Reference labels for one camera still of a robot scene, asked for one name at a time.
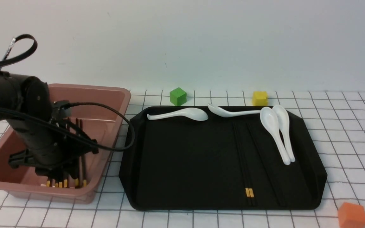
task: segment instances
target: white grid tablecloth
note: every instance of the white grid tablecloth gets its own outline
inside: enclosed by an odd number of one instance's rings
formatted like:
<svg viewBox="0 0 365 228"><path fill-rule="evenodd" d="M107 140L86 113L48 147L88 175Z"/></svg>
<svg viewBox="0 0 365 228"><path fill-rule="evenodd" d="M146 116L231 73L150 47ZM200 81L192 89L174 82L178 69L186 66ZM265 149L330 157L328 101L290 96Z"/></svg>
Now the white grid tablecloth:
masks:
<svg viewBox="0 0 365 228"><path fill-rule="evenodd" d="M172 105L168 90L134 91L126 112L132 118L149 106ZM365 92L268 92L302 117L328 172L323 200L314 211L134 210L118 173L122 152L114 152L93 203L74 205L14 198L0 191L1 227L74 228L338 228L343 202L365 207ZM187 91L184 106L251 105L252 91ZM0 136L8 127L0 122ZM121 127L116 146L125 143Z"/></svg>

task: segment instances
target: orange cube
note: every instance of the orange cube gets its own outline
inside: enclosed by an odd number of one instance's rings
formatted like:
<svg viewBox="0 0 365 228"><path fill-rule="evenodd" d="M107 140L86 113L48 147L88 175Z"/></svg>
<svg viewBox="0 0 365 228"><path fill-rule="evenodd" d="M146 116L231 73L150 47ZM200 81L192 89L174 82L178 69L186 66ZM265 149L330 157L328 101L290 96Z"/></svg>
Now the orange cube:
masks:
<svg viewBox="0 0 365 228"><path fill-rule="evenodd" d="M337 212L340 228L364 228L365 211L361 205L345 202Z"/></svg>

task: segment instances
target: black strap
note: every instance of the black strap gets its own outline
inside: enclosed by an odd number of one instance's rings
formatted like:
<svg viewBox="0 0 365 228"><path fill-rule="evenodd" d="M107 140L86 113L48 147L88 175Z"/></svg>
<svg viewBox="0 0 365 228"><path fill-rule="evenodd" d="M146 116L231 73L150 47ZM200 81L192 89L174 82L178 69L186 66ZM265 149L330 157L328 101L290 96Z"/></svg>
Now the black strap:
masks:
<svg viewBox="0 0 365 228"><path fill-rule="evenodd" d="M9 59L5 59L5 60L0 61L0 68L12 65L12 64L17 63L17 62L20 62L20 61L26 59L27 57L31 56L36 51L37 42L36 42L36 39L32 35L22 34L22 35L15 38L15 40L16 40L15 43L17 41L22 40L22 39L32 39L33 40L33 45L29 48L29 50L27 50L26 52L24 52L24 53L22 53L18 56L15 56L13 58L9 58Z"/></svg>

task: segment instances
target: spoon handle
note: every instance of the spoon handle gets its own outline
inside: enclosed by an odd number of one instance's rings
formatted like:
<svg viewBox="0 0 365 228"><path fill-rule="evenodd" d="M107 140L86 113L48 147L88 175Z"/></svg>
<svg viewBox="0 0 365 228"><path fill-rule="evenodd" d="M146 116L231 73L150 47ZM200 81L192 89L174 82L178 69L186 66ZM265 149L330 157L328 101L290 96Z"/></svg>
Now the spoon handle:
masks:
<svg viewBox="0 0 365 228"><path fill-rule="evenodd" d="M285 150L284 144L281 141L281 138L277 135L274 136L275 144L277 144L278 151L280 152L281 159L283 159L284 164L289 165L291 163L290 158L288 157L287 150Z"/></svg>
<svg viewBox="0 0 365 228"><path fill-rule="evenodd" d="M292 151L290 134L288 132L283 134L285 150L287 150L288 157L290 157L291 162L295 162L294 152Z"/></svg>
<svg viewBox="0 0 365 228"><path fill-rule="evenodd" d="M249 115L249 114L259 114L260 112L261 112L260 110L235 111L235 112L232 112L232 116L238 117L238 116L244 116L244 115Z"/></svg>
<svg viewBox="0 0 365 228"><path fill-rule="evenodd" d="M170 117L177 117L177 116L181 116L181 115L182 115L182 113L180 111L174 111L174 112L170 112L170 113L153 115L153 116L147 114L147 118L149 121L154 121L154 120L160 120L160 119L165 119L165 118L170 118Z"/></svg>

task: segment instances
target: black cable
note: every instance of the black cable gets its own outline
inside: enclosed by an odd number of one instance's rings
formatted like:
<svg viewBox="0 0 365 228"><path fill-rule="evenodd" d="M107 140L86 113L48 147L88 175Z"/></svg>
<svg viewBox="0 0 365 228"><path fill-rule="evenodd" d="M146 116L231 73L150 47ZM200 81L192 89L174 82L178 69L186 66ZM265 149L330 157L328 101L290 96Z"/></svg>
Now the black cable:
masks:
<svg viewBox="0 0 365 228"><path fill-rule="evenodd" d="M4 59L4 60L0 61L0 68L12 65L12 64L17 63L17 62L20 62L20 61L26 59L27 57L31 56L36 51L37 41L32 35L22 34L22 35L15 38L15 43L17 41L22 40L22 39L32 39L33 40L33 45L29 48L29 50L27 50L26 52L24 52L24 53L22 53L18 56L15 56L15 57L9 58L9 59Z"/></svg>
<svg viewBox="0 0 365 228"><path fill-rule="evenodd" d="M111 108L109 106L106 106L106 105L103 105L103 104L99 104L99 103L93 103L93 102L89 102L89 103L87 103L87 102L86 103L72 103L72 104L67 104L67 106L68 105L73 105L73 107L74 106L79 106L79 105L96 105L96 106L100 106L100 107L109 109L110 111L116 113L117 115L119 115L120 117L122 117L122 119L124 119L126 121L126 123L129 125L129 129L131 131L131 142L129 143L129 145L127 145L125 147L121 147L121 148L103 146L103 145L94 143L92 141L89 141L89 140L87 140L87 139L85 139L85 138L83 138L81 136L76 135L76 134L73 134L73 133L67 131L66 129L63 129L61 127L58 127L55 124L50 124L48 122L42 121L39 118L32 117L31 115L28 115L28 114L25 114L25 113L21 113L21 112L18 112L18 111L9 110L9 109L6 109L6 108L0 108L0 113L8 114L8 115L11 115L11 116L14 116L14 117L19 117L19 118L22 118L22 119L26 119L26 120L32 121L32 122L34 122L36 124L39 124L39 125L44 126L46 128L49 128L49 129L51 129L53 131L57 131L59 133L62 133L64 135L68 136L68 137L72 137L73 139L79 141L80 143L84 143L84 144L86 144L88 146L95 147L95 148L99 148L99 149L103 149L103 150L109 150L109 151L124 151L124 150L130 148L131 146L133 146L133 143L135 141L135 130L133 128L133 125L131 124L131 122L128 119L126 119L126 117L124 117L122 114L120 114L117 110L115 110L115 109L113 109L113 108Z"/></svg>
<svg viewBox="0 0 365 228"><path fill-rule="evenodd" d="M85 137L86 139L91 140L90 136L88 136L80 127L78 127L76 124L74 124L70 120L63 120L64 123L66 123L70 128L72 128L76 134Z"/></svg>

